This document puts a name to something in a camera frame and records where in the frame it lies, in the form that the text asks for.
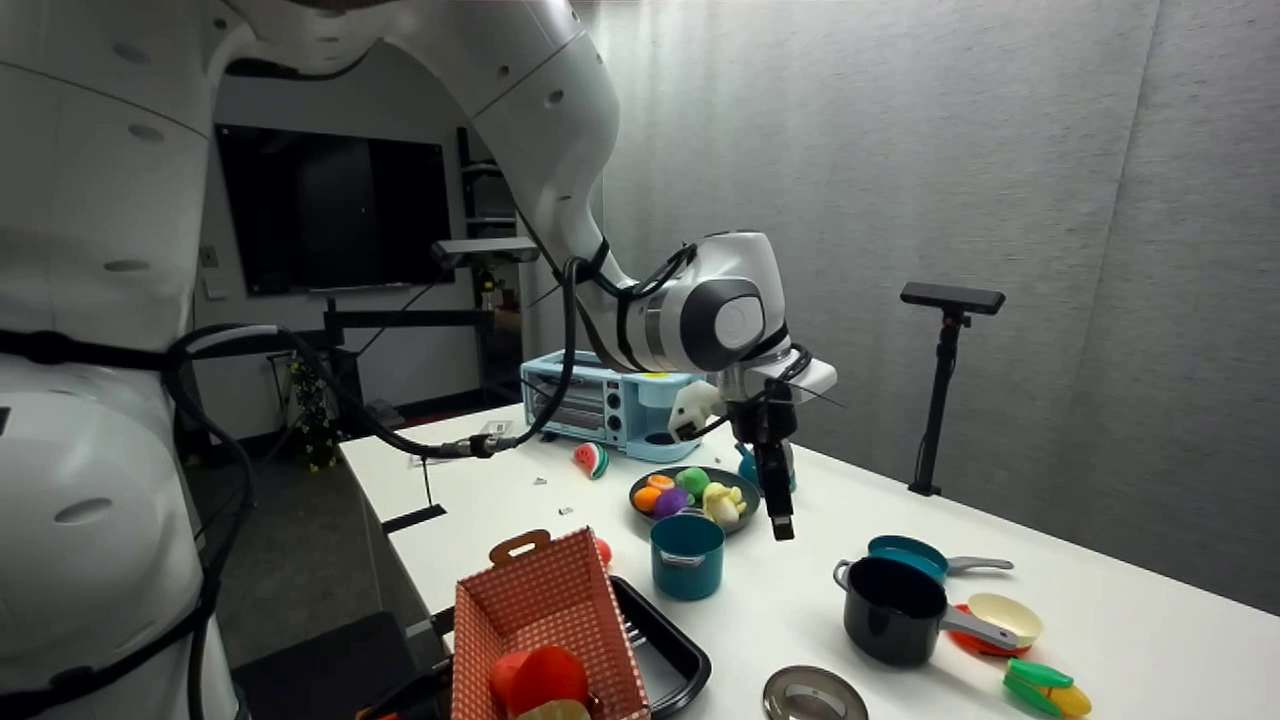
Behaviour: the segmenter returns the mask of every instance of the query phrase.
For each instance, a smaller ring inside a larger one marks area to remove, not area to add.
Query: black pot
[[[918,670],[948,617],[948,592],[895,560],[838,560],[830,582],[842,587],[842,634],[869,657]]]

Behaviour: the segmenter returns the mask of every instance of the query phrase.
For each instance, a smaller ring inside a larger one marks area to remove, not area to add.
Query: white table
[[[484,426],[522,429],[521,409],[408,429],[413,442],[455,442]],[[447,517],[393,537],[430,614],[452,609],[455,582],[488,569],[488,548],[529,530],[564,537],[590,526],[616,551],[610,571],[655,599],[707,657],[710,681],[689,716],[759,716],[759,688],[782,664],[838,673],[873,720],[1018,716],[1000,670],[941,635],[927,670],[885,670],[842,635],[835,560],[862,555],[873,537],[918,537],[948,555],[1006,555],[1006,582],[948,582],[948,597],[1004,592],[1043,617],[1037,660],[1075,678],[1101,720],[1277,720],[1280,621],[1168,577],[1096,555],[952,502],[918,502],[899,479],[794,447],[794,542],[776,545],[763,517],[733,537],[725,587],[700,606],[664,599],[647,577],[647,537],[628,489],[647,465],[610,455],[585,479],[573,444],[522,444],[490,460],[430,465]],[[380,521],[425,510],[425,471],[380,442],[347,442],[344,460]],[[728,437],[689,465],[737,468]]]

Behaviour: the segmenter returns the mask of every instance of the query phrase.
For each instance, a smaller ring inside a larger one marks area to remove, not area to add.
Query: blue cup
[[[672,599],[707,599],[725,571],[725,534],[704,517],[668,517],[651,530],[651,586]]]

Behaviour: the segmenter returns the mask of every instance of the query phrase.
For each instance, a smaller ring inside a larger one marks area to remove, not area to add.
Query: red plastic basket
[[[564,542],[522,534],[495,545],[488,560],[488,571],[455,586],[452,716],[505,720],[488,670],[505,651],[556,646],[585,660],[595,720],[643,720],[640,670],[590,530]]]

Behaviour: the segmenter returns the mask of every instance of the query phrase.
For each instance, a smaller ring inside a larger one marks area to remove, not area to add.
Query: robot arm
[[[793,537],[782,437],[794,409],[835,384],[782,320],[782,285],[763,232],[681,248],[651,281],[633,281],[590,218],[616,146],[616,91],[595,46],[564,0],[398,0],[396,47],[452,87],[505,170],[529,232],[575,300],[595,358],[610,369],[725,374],[725,409],[759,453],[776,537]]]

